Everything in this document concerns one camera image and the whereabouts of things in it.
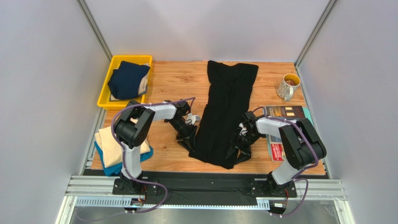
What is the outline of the black t shirt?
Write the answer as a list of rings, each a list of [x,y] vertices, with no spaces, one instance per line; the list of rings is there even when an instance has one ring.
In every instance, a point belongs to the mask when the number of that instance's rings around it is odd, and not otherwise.
[[[196,134],[195,152],[190,152],[189,157],[225,169],[234,167],[236,160],[225,157],[230,138],[249,109],[258,69],[254,64],[229,66],[208,61],[208,103]]]

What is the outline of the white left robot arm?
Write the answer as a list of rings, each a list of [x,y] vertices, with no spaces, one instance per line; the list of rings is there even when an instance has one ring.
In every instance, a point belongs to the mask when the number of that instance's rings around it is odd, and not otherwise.
[[[151,124],[162,120],[177,132],[177,143],[188,152],[195,150],[196,122],[200,116],[191,112],[195,98],[140,104],[131,100],[112,120],[111,134],[122,150],[122,175],[136,180],[142,174],[140,149]]]

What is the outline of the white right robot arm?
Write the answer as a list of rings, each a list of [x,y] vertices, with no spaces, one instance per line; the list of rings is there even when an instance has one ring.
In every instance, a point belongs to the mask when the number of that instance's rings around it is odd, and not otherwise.
[[[277,137],[282,141],[285,161],[270,172],[267,181],[281,187],[294,180],[307,169],[316,167],[326,157],[327,150],[314,126],[307,118],[292,120],[256,116],[244,113],[237,130],[232,134],[226,158],[239,152],[236,163],[251,158],[250,147],[260,138]]]

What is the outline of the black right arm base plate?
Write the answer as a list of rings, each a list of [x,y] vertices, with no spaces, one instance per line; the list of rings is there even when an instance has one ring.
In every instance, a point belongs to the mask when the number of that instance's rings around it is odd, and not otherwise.
[[[294,181],[287,182],[282,185],[276,184],[274,181],[251,180],[249,182],[250,194],[253,197],[277,197],[277,198],[296,198],[298,196]]]

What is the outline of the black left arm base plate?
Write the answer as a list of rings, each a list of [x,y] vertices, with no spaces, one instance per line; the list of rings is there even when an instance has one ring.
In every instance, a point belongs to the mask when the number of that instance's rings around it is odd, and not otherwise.
[[[132,181],[127,178],[117,178],[114,181],[112,193],[114,195],[149,195],[158,194],[158,186]]]

